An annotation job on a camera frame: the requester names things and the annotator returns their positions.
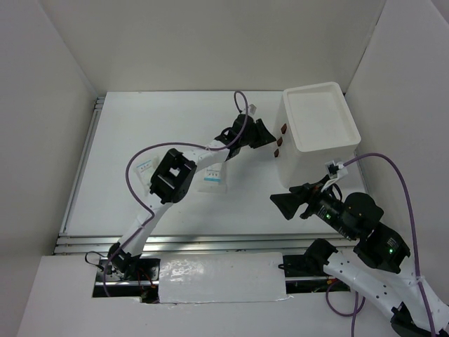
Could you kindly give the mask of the white cotton pad pack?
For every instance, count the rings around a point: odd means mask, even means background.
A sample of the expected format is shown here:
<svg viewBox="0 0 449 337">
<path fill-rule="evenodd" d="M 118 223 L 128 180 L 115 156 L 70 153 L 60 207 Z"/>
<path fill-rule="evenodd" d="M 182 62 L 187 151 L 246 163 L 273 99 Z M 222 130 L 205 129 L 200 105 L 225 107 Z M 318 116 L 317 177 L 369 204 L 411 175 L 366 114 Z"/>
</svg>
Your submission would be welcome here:
<svg viewBox="0 0 449 337">
<path fill-rule="evenodd" d="M 225 163 L 213 164 L 203 170 L 198 191 L 225 194 L 227 192 L 227 167 Z"/>
<path fill-rule="evenodd" d="M 153 176 L 157 166 L 159 165 L 159 157 L 154 156 L 138 163 L 134 172 L 142 185 L 144 195 L 149 194 L 151 177 Z"/>
</svg>

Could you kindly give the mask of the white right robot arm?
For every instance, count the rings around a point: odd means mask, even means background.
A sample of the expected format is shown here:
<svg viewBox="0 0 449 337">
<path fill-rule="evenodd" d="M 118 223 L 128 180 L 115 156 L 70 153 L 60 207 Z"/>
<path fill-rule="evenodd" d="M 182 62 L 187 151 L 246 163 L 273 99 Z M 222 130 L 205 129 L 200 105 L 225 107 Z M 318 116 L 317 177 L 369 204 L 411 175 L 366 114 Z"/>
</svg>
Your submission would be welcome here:
<svg viewBox="0 0 449 337">
<path fill-rule="evenodd" d="M 279 268 L 333 276 L 376 306 L 400 336 L 447 336 L 448 305 L 418 276 L 411 251 L 398 232 L 384 225 L 384 211 L 366 193 L 353 192 L 345 200 L 328 191 L 329 177 L 271 195 L 283 216 L 292 219 L 301 205 L 306 220 L 316 216 L 345 239 L 355 241 L 355 255 L 383 278 L 352 264 L 326 239 L 313 241 L 301 256 L 286 256 Z"/>
</svg>

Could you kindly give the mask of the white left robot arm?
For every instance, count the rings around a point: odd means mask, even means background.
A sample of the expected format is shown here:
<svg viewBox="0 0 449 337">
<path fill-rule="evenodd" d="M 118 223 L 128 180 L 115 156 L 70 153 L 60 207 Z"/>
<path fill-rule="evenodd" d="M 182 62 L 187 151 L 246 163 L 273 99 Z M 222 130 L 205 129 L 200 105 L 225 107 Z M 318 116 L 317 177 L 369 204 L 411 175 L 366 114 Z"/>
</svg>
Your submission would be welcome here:
<svg viewBox="0 0 449 337">
<path fill-rule="evenodd" d="M 137 203 L 145 210 L 131 225 L 127 233 L 108 251 L 108 263 L 120 279 L 133 278 L 139 267 L 139 259 L 147 238 L 163 214 L 180 202 L 188 193 L 194 175 L 235 157 L 241 148 L 259 148 L 276 141 L 261 119 L 254 120 L 240 114 L 234 123 L 207 145 L 168 142 L 146 147 L 131 157 L 126 167 L 126 184 Z M 134 192 L 129 178 L 131 164 L 141 154 L 158 147 L 171 146 L 149 181 L 149 194 L 145 200 Z"/>
</svg>

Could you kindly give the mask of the white drawer cabinet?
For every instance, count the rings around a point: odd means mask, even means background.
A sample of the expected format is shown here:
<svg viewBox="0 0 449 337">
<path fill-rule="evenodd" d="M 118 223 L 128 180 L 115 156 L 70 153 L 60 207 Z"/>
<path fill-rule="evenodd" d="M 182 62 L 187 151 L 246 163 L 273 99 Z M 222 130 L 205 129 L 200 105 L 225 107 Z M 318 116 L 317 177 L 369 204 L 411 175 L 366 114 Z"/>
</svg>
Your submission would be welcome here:
<svg viewBox="0 0 449 337">
<path fill-rule="evenodd" d="M 353 155 L 361 136 L 339 84 L 326 82 L 289 88 L 283 91 L 281 103 L 292 118 L 297 157 L 286 188 L 316 182 L 327 174 L 325 163 Z M 272 134 L 276 141 L 280 136 L 277 126 L 275 118 Z"/>
</svg>

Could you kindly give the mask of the white foil cover plate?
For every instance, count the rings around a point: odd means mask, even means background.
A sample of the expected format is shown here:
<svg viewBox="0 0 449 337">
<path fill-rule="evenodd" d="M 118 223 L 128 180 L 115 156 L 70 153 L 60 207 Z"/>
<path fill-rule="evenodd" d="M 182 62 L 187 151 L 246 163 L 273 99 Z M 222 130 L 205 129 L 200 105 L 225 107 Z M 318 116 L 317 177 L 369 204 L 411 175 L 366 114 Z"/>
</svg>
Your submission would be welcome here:
<svg viewBox="0 0 449 337">
<path fill-rule="evenodd" d="M 259 303 L 288 299 L 283 256 L 269 253 L 167 255 L 159 265 L 159 302 Z"/>
</svg>

